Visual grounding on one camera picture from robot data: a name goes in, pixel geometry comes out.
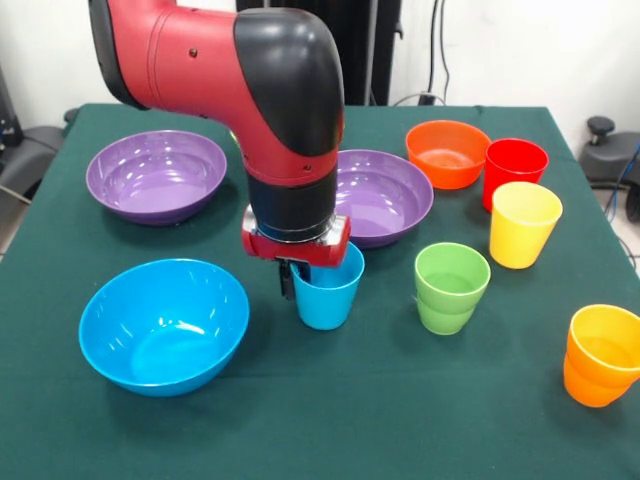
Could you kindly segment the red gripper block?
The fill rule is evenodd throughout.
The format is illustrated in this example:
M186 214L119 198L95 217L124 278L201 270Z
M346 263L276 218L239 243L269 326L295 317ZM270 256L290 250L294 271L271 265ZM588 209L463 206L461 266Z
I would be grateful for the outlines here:
M335 215L329 230L309 242L279 242L260 233L254 215L242 218L242 244L250 256L279 260L281 294L295 299L292 271L305 282L311 280L311 266L338 267L345 258L351 234L351 219Z

